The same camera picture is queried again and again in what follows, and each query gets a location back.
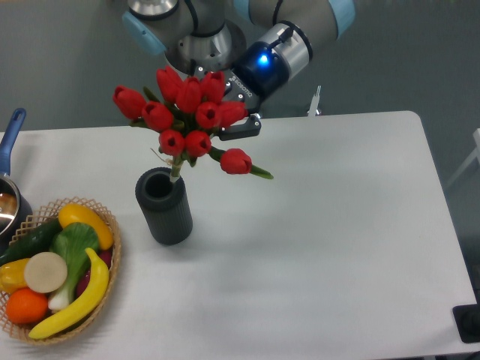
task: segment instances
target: orange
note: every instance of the orange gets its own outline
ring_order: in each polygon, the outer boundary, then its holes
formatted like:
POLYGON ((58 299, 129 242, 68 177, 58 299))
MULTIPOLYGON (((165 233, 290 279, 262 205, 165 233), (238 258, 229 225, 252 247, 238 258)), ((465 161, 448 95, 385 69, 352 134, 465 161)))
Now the orange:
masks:
POLYGON ((11 294, 5 306, 7 317, 14 324, 36 323, 45 317, 47 310, 47 296, 28 287, 11 294))

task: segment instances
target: pot handle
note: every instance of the pot handle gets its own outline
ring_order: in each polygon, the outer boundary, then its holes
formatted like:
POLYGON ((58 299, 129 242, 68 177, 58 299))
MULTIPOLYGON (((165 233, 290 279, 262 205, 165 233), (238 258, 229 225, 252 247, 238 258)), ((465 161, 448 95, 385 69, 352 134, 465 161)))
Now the pot handle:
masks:
POLYGON ((17 139, 17 135, 20 132, 20 128, 22 127, 26 115, 27 112, 22 108, 13 111, 7 130, 0 142, 0 175, 10 175, 10 156, 12 148, 14 147, 15 140, 17 139))

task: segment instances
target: artificial flower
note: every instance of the artificial flower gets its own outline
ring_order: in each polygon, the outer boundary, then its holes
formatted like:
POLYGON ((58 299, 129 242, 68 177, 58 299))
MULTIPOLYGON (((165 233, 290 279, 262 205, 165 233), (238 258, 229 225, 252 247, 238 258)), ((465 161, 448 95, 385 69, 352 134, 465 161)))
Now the artificial flower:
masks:
POLYGON ((142 94, 123 85, 115 88, 113 102, 121 113, 130 120, 137 120, 142 115, 142 109, 147 103, 142 94))
POLYGON ((182 78, 170 66, 157 70, 157 84, 162 93, 163 99, 175 103, 177 94, 183 86, 182 78))
POLYGON ((230 148, 220 158, 220 167, 227 174, 248 174, 252 170, 252 159, 240 148, 230 148))
POLYGON ((190 156, 199 158, 207 154, 211 148, 210 136, 204 131, 194 130, 185 137, 185 150, 190 156))
POLYGON ((173 124, 173 114, 162 103, 149 101, 142 110, 145 123, 153 131, 161 132, 173 124))
POLYGON ((162 152, 167 155, 179 156, 185 148, 185 139, 176 130, 168 129, 158 137, 162 152))
POLYGON ((175 103, 184 113, 193 114, 202 102, 200 81, 196 77, 188 77, 177 94, 175 103))
POLYGON ((204 129, 211 129, 220 125, 221 115, 218 111, 218 105, 211 101, 201 103, 196 108, 195 119, 198 125, 204 129))
POLYGON ((207 73, 200 82, 202 95, 207 101, 219 104, 225 95, 225 75, 221 71, 207 73))
POLYGON ((218 106, 218 111, 221 117, 220 126, 226 129, 248 116, 245 104, 238 101, 224 101, 218 106))
POLYGON ((171 160, 165 160, 172 169, 172 183, 179 179, 184 162, 193 167, 197 158, 205 154, 219 162, 220 167, 229 174, 250 173, 273 179, 270 172, 254 166, 241 149, 224 151, 212 146, 212 137, 220 136, 225 129, 248 116, 244 103, 222 101, 225 92, 224 73, 207 73, 201 81, 190 76, 184 81, 167 66, 157 71, 157 82, 163 103, 148 88, 143 88, 150 100, 147 103, 139 92, 123 85, 115 89, 113 101, 131 120, 130 126, 160 133, 159 151, 172 157, 171 160))

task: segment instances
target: red tulip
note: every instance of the red tulip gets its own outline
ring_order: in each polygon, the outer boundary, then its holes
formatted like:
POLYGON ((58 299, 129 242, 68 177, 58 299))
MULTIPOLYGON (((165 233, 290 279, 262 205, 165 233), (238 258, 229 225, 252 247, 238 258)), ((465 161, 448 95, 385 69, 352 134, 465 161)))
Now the red tulip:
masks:
POLYGON ((207 101, 219 104, 225 94, 225 75, 221 71, 207 73, 200 83, 202 95, 207 101))
POLYGON ((218 111, 218 105, 210 101, 201 103, 196 108, 195 119, 198 125, 204 129, 211 129, 220 125, 221 117, 218 111))
POLYGON ((252 159, 240 148, 231 148, 222 154, 220 167, 227 174, 248 174, 252 170, 252 159))
POLYGON ((195 113, 202 102, 200 81, 196 77, 188 77, 183 82, 175 100, 177 107, 184 113, 195 113))
POLYGON ((162 152, 167 155, 179 156, 185 147, 185 139, 178 131, 168 129, 158 137, 162 152))
POLYGON ((199 158, 207 154, 212 148, 212 142, 207 133, 200 130, 194 130, 185 137, 185 150, 190 156, 199 158))
POLYGON ((115 88, 113 102, 121 113, 130 120, 137 120, 142 115, 142 109, 147 103, 142 94, 123 85, 115 88))
POLYGON ((157 84, 162 93, 163 99, 175 103, 177 94, 183 86, 182 78, 170 66, 157 70, 157 84))
POLYGON ((153 131, 162 132, 173 124, 173 114, 162 103, 149 101, 142 110, 145 123, 153 131))
POLYGON ((235 124, 238 120, 242 120, 245 116, 248 116, 248 111, 245 109, 245 104, 239 101, 224 101, 218 107, 220 111, 222 128, 229 128, 235 124))

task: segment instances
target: woven basket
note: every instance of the woven basket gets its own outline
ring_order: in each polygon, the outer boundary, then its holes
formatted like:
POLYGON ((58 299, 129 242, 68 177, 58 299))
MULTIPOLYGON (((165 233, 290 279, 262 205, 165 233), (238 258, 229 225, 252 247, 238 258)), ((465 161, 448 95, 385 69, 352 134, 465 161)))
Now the woven basket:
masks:
POLYGON ((33 228, 42 224, 45 221, 48 221, 51 218, 56 218, 60 209, 67 205, 68 203, 77 203, 89 207, 95 211, 101 219, 108 225, 112 230, 113 234, 113 255, 112 255, 112 266, 110 268, 109 284, 106 288, 105 295, 101 300, 100 304, 83 320, 83 322, 73 330, 66 330, 59 332, 52 337, 48 337, 43 340, 33 340, 29 337, 29 332, 32 330, 34 325, 15 325, 10 322, 5 314, 5 305, 7 304, 8 294, 6 292, 0 292, 0 326, 7 332, 11 338, 15 338, 26 342, 32 345, 51 345, 57 344, 67 339, 72 338, 73 336, 79 334, 83 329, 89 326, 97 317, 98 313, 102 310, 102 307, 105 305, 105 302, 112 292, 113 284, 119 272, 120 265, 120 254, 122 252, 122 245, 120 243, 120 231, 119 224, 117 223, 115 216, 102 204, 96 202, 93 199, 80 199, 74 197, 73 199, 63 199, 57 200, 55 202, 50 202, 47 206, 41 206, 40 210, 35 211, 33 215, 29 215, 26 218, 26 221, 22 223, 20 229, 16 231, 15 236, 12 238, 12 242, 17 241, 26 233, 30 232, 33 228))

